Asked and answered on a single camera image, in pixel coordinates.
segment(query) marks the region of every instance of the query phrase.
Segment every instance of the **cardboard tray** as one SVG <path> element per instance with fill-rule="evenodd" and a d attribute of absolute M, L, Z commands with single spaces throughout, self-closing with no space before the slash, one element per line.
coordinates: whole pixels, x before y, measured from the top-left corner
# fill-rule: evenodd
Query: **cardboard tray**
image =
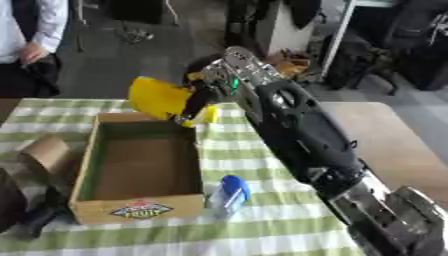
<path fill-rule="evenodd" d="M 142 113 L 94 122 L 70 208 L 82 224 L 200 215 L 195 130 Z"/>

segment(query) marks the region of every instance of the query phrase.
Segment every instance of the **plastic bottle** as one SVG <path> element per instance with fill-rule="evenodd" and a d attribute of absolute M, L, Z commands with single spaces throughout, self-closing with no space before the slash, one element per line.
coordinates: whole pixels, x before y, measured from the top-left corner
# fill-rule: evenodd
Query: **plastic bottle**
<path fill-rule="evenodd" d="M 227 175 L 209 198 L 209 207 L 216 217 L 232 216 L 249 200 L 250 191 L 246 182 L 234 175 Z"/>

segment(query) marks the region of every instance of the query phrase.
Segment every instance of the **tape roll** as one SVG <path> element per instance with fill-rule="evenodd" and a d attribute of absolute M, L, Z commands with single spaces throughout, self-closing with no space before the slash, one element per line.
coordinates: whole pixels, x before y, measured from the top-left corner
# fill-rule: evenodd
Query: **tape roll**
<path fill-rule="evenodd" d="M 63 180 L 72 171 L 74 154 L 56 135 L 45 135 L 20 151 L 22 162 L 41 182 L 54 186 L 67 195 L 69 186 Z"/>

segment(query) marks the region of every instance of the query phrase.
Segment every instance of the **checkered tablecloth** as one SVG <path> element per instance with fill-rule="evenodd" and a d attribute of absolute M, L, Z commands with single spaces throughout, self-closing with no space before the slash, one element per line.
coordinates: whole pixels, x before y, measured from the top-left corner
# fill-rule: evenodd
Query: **checkered tablecloth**
<path fill-rule="evenodd" d="M 0 130 L 1 165 L 31 198 L 39 186 L 17 163 L 17 149 L 45 133 L 82 147 L 98 112 L 122 111 L 132 111 L 124 100 L 23 100 Z M 218 122 L 197 131 L 204 186 L 234 174 L 252 191 L 230 219 L 218 221 L 206 211 L 127 224 L 56 220 L 36 240 L 19 240 L 14 229 L 2 234 L 0 255 L 361 255 L 343 225 L 309 186 L 292 178 L 236 105 L 220 105 Z"/>

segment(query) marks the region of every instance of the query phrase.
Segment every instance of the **blue lid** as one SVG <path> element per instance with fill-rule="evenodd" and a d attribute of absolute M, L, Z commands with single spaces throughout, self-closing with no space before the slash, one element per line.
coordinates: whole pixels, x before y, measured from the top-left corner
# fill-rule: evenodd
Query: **blue lid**
<path fill-rule="evenodd" d="M 244 193 L 245 200 L 249 200 L 250 190 L 247 183 L 235 175 L 227 175 L 221 179 L 222 188 L 228 196 L 232 196 L 239 189 Z"/>

